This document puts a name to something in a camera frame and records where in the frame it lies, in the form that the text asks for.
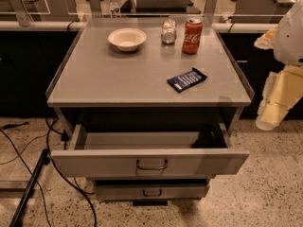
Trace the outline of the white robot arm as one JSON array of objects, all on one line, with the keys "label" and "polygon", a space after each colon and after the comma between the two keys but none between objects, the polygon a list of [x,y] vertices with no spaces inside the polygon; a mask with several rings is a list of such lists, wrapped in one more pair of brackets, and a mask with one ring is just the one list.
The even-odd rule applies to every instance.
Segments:
[{"label": "white robot arm", "polygon": [[258,107],[256,126],[271,131],[303,98],[303,0],[297,0],[278,26],[257,38],[254,46],[272,49],[274,58],[285,65],[265,80]]}]

